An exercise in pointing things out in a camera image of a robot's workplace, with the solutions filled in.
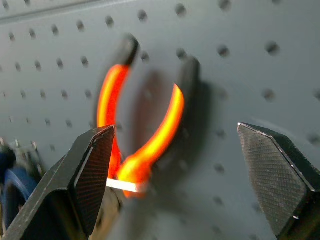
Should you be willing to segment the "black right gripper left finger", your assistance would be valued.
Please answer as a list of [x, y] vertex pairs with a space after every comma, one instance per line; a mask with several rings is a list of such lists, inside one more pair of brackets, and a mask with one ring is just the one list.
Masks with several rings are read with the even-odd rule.
[[87, 240], [104, 197], [115, 128], [80, 135], [42, 178], [3, 238]]

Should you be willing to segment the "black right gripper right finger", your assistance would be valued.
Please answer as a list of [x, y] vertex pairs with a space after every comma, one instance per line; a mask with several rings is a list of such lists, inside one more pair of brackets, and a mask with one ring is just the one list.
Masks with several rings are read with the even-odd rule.
[[238, 123], [248, 175], [276, 238], [319, 238], [320, 172], [285, 135]]

